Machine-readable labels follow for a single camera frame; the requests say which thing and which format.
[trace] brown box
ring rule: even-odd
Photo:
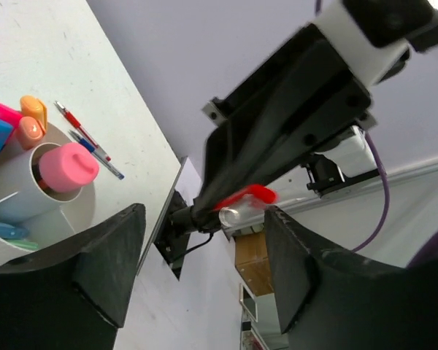
[[[274,293],[264,231],[235,239],[235,267],[254,295]]]

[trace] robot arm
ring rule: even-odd
[[[363,149],[361,132],[376,125],[370,87],[398,74],[411,47],[437,45],[438,11],[427,0],[334,0],[229,96],[203,108],[218,126],[206,144],[204,184],[173,225],[215,232],[217,203],[296,166],[307,168],[319,195],[377,177],[369,157],[346,171],[338,150]],[[328,182],[335,174],[339,181]]]

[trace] black cable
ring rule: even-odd
[[[214,236],[214,233],[210,233],[210,237],[204,243],[198,244],[197,246],[193,246],[190,249],[187,249],[186,251],[184,251],[182,254],[178,254],[176,257],[174,257],[172,262],[175,263],[177,260],[182,259],[184,256],[186,256],[186,254],[190,254],[193,250],[197,250],[198,248],[205,246],[206,244],[208,244],[212,240],[213,236]]]

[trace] orange highlighter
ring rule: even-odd
[[[20,99],[21,114],[24,117],[33,117],[47,130],[47,107],[38,98],[27,95]]]
[[[34,148],[44,135],[44,126],[33,117],[22,117],[15,130],[16,139],[25,151]]]

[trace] red pen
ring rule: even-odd
[[[110,162],[111,158],[109,157],[109,155],[102,149],[102,147],[96,142],[96,140],[93,139],[89,132],[87,132],[86,129],[81,126],[81,123],[78,121],[78,119],[76,119],[76,117],[60,102],[55,101],[55,106],[57,107],[58,111],[60,111],[60,113],[65,117],[65,119],[68,120],[70,124],[72,124],[73,128],[78,130],[81,135],[85,137],[85,139],[92,143],[94,148],[98,150],[98,153]]]

